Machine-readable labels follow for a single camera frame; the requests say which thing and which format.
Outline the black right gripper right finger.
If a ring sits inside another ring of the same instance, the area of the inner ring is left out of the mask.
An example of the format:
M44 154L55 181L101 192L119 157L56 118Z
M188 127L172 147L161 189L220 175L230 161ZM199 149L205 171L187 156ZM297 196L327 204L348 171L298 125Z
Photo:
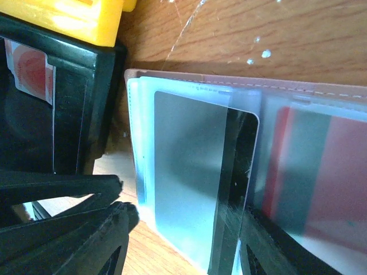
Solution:
M244 274L340 274L258 209L245 208L240 241Z

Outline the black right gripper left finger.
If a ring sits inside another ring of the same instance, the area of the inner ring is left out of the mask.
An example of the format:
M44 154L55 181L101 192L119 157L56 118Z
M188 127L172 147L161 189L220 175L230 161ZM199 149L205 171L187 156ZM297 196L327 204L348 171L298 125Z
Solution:
M119 202L116 175L1 171L2 274L121 274L136 207ZM23 222L14 205L83 195L53 217Z

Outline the red credit card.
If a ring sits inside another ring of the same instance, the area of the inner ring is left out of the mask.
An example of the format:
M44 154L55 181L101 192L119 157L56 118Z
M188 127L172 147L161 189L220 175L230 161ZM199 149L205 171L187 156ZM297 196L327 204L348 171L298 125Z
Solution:
M279 110L261 209L289 234L366 252L366 123Z

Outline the black stripe credit card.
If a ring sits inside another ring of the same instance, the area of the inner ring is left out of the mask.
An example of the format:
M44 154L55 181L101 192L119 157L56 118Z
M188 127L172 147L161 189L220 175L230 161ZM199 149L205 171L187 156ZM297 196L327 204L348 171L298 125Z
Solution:
M207 274L231 274L257 138L259 92L207 103L154 96L155 224Z

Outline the pink card holder wallet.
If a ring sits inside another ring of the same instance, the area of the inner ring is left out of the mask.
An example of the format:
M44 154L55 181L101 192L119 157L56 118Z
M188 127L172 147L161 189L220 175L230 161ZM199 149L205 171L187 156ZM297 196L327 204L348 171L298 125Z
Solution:
M206 274L366 273L366 88L125 72L138 209Z

